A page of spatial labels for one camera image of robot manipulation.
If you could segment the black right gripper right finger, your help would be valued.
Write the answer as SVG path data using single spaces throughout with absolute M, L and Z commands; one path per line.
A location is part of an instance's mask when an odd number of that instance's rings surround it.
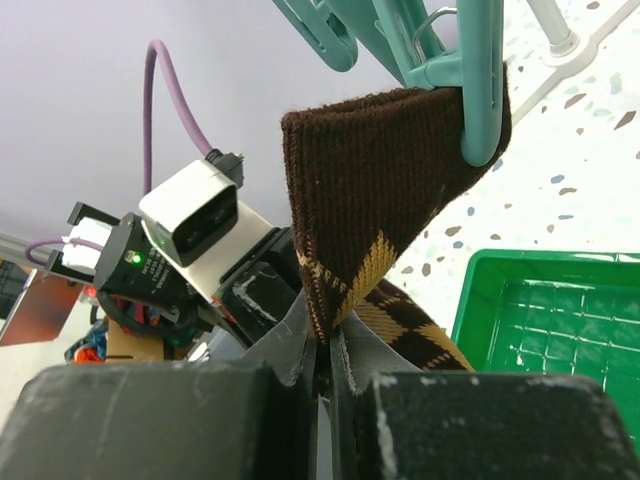
M 635 479 L 614 401 L 567 374 L 423 372 L 356 316 L 330 341 L 338 479 Z

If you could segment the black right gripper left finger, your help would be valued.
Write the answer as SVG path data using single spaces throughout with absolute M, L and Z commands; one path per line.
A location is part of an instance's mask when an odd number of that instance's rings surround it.
M 306 299 L 241 358 L 56 366 L 1 434 L 5 479 L 311 479 L 316 344 Z

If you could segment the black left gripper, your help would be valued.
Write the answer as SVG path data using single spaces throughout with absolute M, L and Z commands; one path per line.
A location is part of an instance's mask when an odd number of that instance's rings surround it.
M 220 328 L 248 348 L 286 315 L 300 291 L 289 227 L 258 228 L 229 254 L 207 253 L 187 269 L 165 259 L 139 215 L 118 219 L 77 203 L 68 222 L 96 220 L 105 232 L 88 279 L 106 315 L 126 333 L 185 347 Z

